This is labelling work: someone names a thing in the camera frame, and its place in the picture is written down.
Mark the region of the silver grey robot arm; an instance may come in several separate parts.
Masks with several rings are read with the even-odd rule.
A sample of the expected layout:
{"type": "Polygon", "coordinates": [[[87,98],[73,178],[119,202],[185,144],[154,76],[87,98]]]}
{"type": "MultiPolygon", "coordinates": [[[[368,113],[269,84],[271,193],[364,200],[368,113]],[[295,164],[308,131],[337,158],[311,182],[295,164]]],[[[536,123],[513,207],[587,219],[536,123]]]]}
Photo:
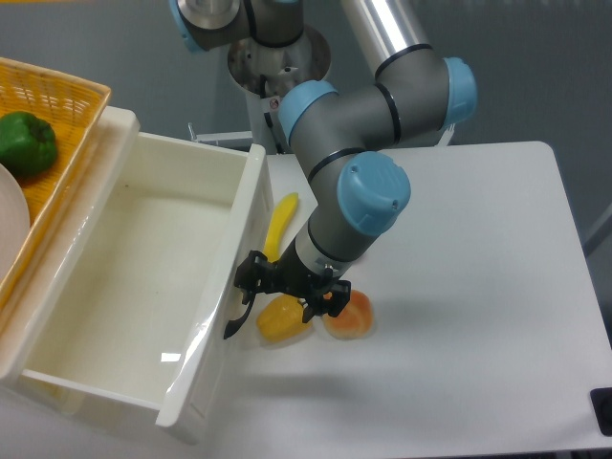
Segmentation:
{"type": "Polygon", "coordinates": [[[186,46],[229,46],[234,81],[260,102],[277,100],[251,126],[292,152],[317,205],[278,260],[252,251],[235,286],[299,298],[302,317],[337,316],[348,303],[348,268],[405,208],[410,184],[386,148],[468,119],[477,105],[470,67],[432,49],[406,1],[345,1],[342,9],[374,83],[341,95],[327,80],[326,41],[299,1],[173,1],[186,46]]]}

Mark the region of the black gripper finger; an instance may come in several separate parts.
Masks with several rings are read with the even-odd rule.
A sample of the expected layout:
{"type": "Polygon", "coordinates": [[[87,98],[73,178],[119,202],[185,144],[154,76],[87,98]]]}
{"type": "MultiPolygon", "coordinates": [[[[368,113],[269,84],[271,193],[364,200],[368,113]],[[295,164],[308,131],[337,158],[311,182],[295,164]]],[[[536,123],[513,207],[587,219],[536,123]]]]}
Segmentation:
{"type": "Polygon", "coordinates": [[[309,322],[313,317],[338,317],[350,301],[351,282],[338,281],[326,294],[310,295],[304,298],[302,321],[309,322]]]}
{"type": "Polygon", "coordinates": [[[273,264],[261,251],[250,251],[237,267],[234,286],[242,293],[242,303],[249,304],[260,293],[267,293],[273,285],[273,264]]]}

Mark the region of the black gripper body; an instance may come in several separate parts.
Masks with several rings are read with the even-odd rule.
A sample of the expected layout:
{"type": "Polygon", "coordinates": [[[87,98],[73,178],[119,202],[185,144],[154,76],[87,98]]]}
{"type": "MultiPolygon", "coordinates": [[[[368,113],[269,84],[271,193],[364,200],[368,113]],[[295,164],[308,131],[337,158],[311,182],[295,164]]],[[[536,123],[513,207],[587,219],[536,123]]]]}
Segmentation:
{"type": "Polygon", "coordinates": [[[326,267],[322,273],[310,271],[297,258],[290,256],[273,262],[270,292],[304,299],[313,311],[325,311],[328,301],[324,296],[333,284],[333,269],[326,267]]]}

